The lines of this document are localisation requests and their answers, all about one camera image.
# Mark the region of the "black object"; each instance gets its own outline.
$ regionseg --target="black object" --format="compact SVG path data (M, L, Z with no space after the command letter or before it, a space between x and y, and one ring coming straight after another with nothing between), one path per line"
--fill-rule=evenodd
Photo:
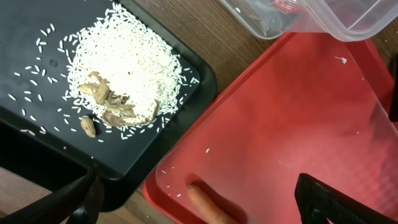
M112 138L104 139L105 142L111 143L104 149L99 148L102 146L99 146L100 143L96 140L88 139L84 135L72 136L70 131L68 132L70 136L61 136L60 133L54 135L47 133L45 136L39 136L39 126L27 121L26 118L30 114L34 114L40 122L51 121L65 125L62 118L62 113L65 111L62 111L56 119L54 117L57 108L64 104L61 95L67 89L66 87L60 88L60 83L58 86L53 85L46 88L45 93L49 94L49 98L54 95L59 100L51 101L44 96L44 103L48 102L48 104L42 106L28 105L31 108L25 108L28 113L25 119L22 119L20 105L20 102L24 101L23 95L18 96L18 100L13 102L9 100L7 94L13 93L15 90L19 90L18 93L20 93L24 88L25 90L35 91L35 94L41 93L38 91L38 87L26 82L26 79L29 80L27 77L32 76L32 74L21 71L21 68L23 69L27 64L38 63L35 61L35 58L39 55L37 55L37 46L34 42L37 37L44 38L40 29L44 30L50 27L50 22L54 23L57 30L49 35L54 35L54 38L49 38L46 41L48 47L57 46L59 40L63 39L66 34L80 30L72 27L71 24L78 24L81 28L91 26L95 18L100 16L98 13L103 14L106 8L111 7L112 2L108 0L18 0L0 2L0 10L2 10L2 14L0 14L0 28L2 30L0 48L3 49L3 54L0 55L0 132L2 133L0 139L3 145L0 149L0 166L51 191L62 188L83 176L90 167L95 167L103 178L105 193L102 211L104 212L115 210L123 205L161 158L166 155L214 100L216 95L215 75L202 58L178 40L136 2L122 0L121 3L140 21L159 34L173 47L176 53L181 55L180 63L182 63L183 68L190 67L193 71L191 76L196 76L200 83L196 88L192 88L192 91L188 93L190 94L188 100L175 116L170 117L170 123L158 135L148 133L150 135L148 141L142 144L135 144L134 141L124 142L122 148L118 144L121 141L120 134L117 134L114 140ZM24 29L32 29L32 35L35 38L26 35L27 32L24 32ZM60 54L60 52L56 51L56 47L53 48L55 50L50 49L51 52L47 52L47 54L46 48L44 48L44 53L40 55L42 57L40 63L48 62L51 67L62 67L66 70L65 61L57 60L56 63L54 62L54 58L58 58L56 54ZM25 51L26 55L21 57L21 54L19 54L21 51ZM19 78L13 75L14 72L23 74ZM58 72L52 73L49 67L47 75L60 80L62 77L58 76ZM35 78L35 80L39 83L39 87L42 85L50 86L46 78ZM78 119L69 120L69 122L74 125L74 128L78 128ZM53 126L57 126L57 124L48 125L46 128L53 130ZM36 137L20 133L19 129L34 130ZM84 142L82 144L84 147L75 147L79 142Z
M299 175L294 195L303 224L398 223L308 174Z
M10 214L0 224L94 224L104 199L104 186L93 170L62 189Z
M389 119L392 122L398 121L398 86L397 86L397 77L398 77L398 55L392 60L390 64L390 72L392 73L392 77L395 78L395 87L394 92L392 94L392 103L389 112Z

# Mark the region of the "wooden table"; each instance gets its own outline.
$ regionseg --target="wooden table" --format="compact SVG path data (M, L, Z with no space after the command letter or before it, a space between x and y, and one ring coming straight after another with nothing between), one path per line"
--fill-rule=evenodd
M252 36L217 0L137 0L164 26L202 56L214 69L221 93L267 49L273 41ZM398 53L398 19L373 37L389 63ZM0 169L0 215L49 194L27 180ZM98 223L173 223L156 211L138 190L119 210L102 213Z

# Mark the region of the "black tray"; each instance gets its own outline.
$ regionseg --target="black tray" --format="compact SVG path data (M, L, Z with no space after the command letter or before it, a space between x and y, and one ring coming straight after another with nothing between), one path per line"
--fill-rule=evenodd
M55 41L57 43L65 35L76 32L82 27L91 26L96 17L103 16L105 9L111 7L112 2L108 0L87 2L83 0L40 0L0 3L0 6L2 6L0 7L2 9L2 14L0 15L2 21L0 22L0 29L2 30L0 46L2 52L7 52L0 55L0 132L3 142L3 147L0 150L0 166L50 190L59 189L84 175L87 167L95 166L104 177L106 186L104 211L120 207L129 198L216 95L214 73L203 59L181 43L137 3L129 0L121 2L126 9L158 33L176 52L181 54L180 63L183 68L190 67L190 71L193 71L192 73L190 71L184 73L187 75L188 81L192 76L200 80L197 86L192 86L186 91L180 91L181 94L187 93L189 98L185 100L184 105L177 111L175 116L170 116L170 123L166 125L163 131L158 135L154 134L156 127L159 126L159 124L155 124L152 129L147 129L148 133L147 131L143 133L146 133L146 135L140 134L140 137L146 136L144 141L140 141L140 144L136 144L137 141L134 141L134 139L129 139L124 141L122 146L118 143L104 144L113 142L112 138L114 138L115 142L121 142L120 132L115 129L114 133L106 136L108 139L101 138L105 140L104 143L98 143L96 140L88 139L84 135L76 137L71 136L71 133L69 133L66 137L61 136L60 133L53 130L50 131L51 126L46 127L48 134L44 137L37 138L26 133L20 133L20 129L31 129L36 132L36 135L39 135L38 126L28 122L26 119L21 119L21 106L16 107L18 109L10 106L10 99L7 95L8 93L13 93L12 91L14 90L21 91L21 89L25 89L25 85L31 85L25 79L14 76L13 73L24 72L21 69L27 64L34 64L35 57L42 57L40 67L43 68L45 67L42 63L53 58L59 58L59 55L57 55L59 52L56 51L56 48L49 52L45 50L41 56L37 55L37 47L32 41L36 40L40 29L49 27L50 22L54 23L54 25L63 24L62 26L56 25L57 30L50 34L55 37L52 38L53 40L48 39L46 41ZM36 38L31 37L33 33L36 34ZM66 57L57 61L59 69L65 70ZM48 75L58 80L63 79L59 76L59 73ZM43 78L41 82L38 81L38 78L35 78L35 80L39 83L39 87L45 84L50 85L47 79ZM64 84L58 83L59 90L45 90L51 91L51 93L53 91L65 91L67 84L65 80L63 82ZM49 93L43 93L44 98L46 98L47 94ZM61 100L59 103L64 103L59 93L54 93L54 95L57 95L58 99ZM17 104L22 103L22 101L24 101L23 95L20 94ZM54 101L52 104L45 106L49 111L56 111L59 107L66 109L66 106L56 104L57 102ZM71 105L72 103L69 104L68 110L71 110ZM46 112L43 112L40 116L41 119L49 118L49 122L53 119L53 116ZM57 121L52 122L57 122L56 126L61 126L63 118L57 119ZM69 120L71 124L72 121L76 123L73 123L74 128L78 129L79 120Z

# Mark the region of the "white speck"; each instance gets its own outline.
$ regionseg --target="white speck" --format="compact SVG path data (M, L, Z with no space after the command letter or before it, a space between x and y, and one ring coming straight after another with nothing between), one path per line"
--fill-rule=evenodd
M31 82L33 85L37 86L37 82L36 82L35 80L30 80L30 82Z
M17 101L17 98L15 98L15 96L11 95L10 93L8 93L8 96L9 96L12 100Z
M47 33L44 30L40 30L40 32L44 35L44 36L48 36Z
M340 59L343 64L347 63L347 59L343 57L335 57L335 58Z

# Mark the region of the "rice pile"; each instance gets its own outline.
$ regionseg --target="rice pile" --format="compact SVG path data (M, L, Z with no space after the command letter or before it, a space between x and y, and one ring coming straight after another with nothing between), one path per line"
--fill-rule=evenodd
M120 4L114 3L105 16L78 33L79 44L68 67L69 94L83 98L82 105L101 118L106 106L79 90L85 83L99 84L88 77L96 71L116 95L129 97L126 104L135 105L137 117L152 117L156 101L158 115L175 113L182 68L172 47Z

